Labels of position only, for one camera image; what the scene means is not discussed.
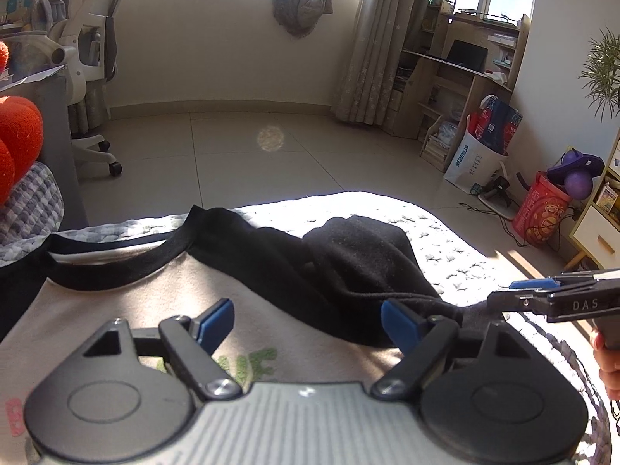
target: potted plant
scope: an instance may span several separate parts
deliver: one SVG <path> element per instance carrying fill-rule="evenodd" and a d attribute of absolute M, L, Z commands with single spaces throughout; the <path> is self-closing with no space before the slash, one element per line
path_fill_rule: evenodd
<path fill-rule="evenodd" d="M 620 113 L 620 36 L 609 28 L 601 34 L 599 40 L 590 40 L 590 54 L 579 78 L 588 79 L 586 98 L 592 99 L 591 107 L 597 105 L 596 115 L 600 112 L 602 121 L 606 111 L 610 116 Z"/>

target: white shopping bag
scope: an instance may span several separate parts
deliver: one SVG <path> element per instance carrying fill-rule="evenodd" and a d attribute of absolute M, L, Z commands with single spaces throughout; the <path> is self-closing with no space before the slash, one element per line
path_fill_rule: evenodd
<path fill-rule="evenodd" d="M 443 178 L 467 194 L 477 195 L 507 158 L 480 143 L 468 131 Z"/>

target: chair base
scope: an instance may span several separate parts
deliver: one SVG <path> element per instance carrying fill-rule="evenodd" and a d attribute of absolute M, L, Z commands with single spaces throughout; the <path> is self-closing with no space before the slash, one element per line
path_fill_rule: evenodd
<path fill-rule="evenodd" d="M 99 150 L 93 150 L 89 147 L 99 146 Z M 73 149 L 73 158 L 87 162 L 105 162 L 110 167 L 110 174 L 118 177 L 123 172 L 123 167 L 116 160 L 113 154 L 107 150 L 110 148 L 110 142 L 100 134 L 89 136 L 88 138 L 78 138 L 71 140 Z"/>

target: hand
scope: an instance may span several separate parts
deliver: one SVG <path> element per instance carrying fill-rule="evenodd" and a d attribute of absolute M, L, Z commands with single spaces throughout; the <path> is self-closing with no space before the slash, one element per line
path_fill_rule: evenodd
<path fill-rule="evenodd" d="M 605 383 L 608 397 L 610 400 L 620 400 L 620 350 L 608 350 L 603 334 L 597 330 L 590 334 L 590 344 L 600 367 L 598 376 Z"/>

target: purple toy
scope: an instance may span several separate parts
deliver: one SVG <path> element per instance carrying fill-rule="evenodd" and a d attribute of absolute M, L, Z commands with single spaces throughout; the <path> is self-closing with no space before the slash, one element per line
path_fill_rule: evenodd
<path fill-rule="evenodd" d="M 562 164 L 547 170 L 547 178 L 580 201 L 592 193 L 592 178 L 601 175 L 604 169 L 605 163 L 600 157 L 572 148 L 562 156 Z"/>
<path fill-rule="evenodd" d="M 564 188 L 570 197 L 581 201 L 592 193 L 592 177 L 586 170 L 573 171 L 564 178 Z"/>

